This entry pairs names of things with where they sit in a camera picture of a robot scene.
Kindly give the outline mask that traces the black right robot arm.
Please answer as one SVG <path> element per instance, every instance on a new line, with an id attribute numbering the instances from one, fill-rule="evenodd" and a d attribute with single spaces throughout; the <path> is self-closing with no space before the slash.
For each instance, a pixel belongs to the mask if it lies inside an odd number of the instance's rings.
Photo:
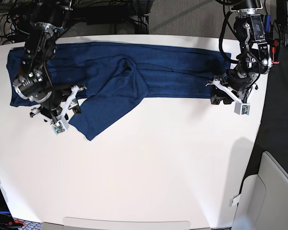
<path id="1" fill-rule="evenodd" d="M 37 111 L 53 122 L 57 122 L 59 116 L 68 119 L 60 104 L 71 95 L 72 88 L 53 85 L 48 62 L 56 53 L 56 41 L 68 24 L 74 5 L 73 0 L 36 1 L 30 17 L 32 30 L 12 83 L 22 99 L 38 103 Z"/>

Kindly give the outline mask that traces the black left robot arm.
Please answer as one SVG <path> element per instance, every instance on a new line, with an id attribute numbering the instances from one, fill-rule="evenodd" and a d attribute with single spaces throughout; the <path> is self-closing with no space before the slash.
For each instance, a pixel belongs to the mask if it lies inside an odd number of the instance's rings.
<path id="1" fill-rule="evenodd" d="M 259 78 L 267 74 L 273 65 L 265 35 L 264 17 L 257 14 L 257 10 L 263 6 L 259 0 L 220 0 L 218 3 L 228 7 L 218 48 L 225 61 L 235 67 L 227 69 L 223 75 L 214 76 L 208 82 L 215 88 L 211 94 L 211 104 L 238 102 L 245 105 L 252 90 L 257 90 Z M 237 14 L 233 32 L 240 44 L 240 54 L 235 59 L 228 57 L 223 50 L 226 27 L 233 13 Z"/>

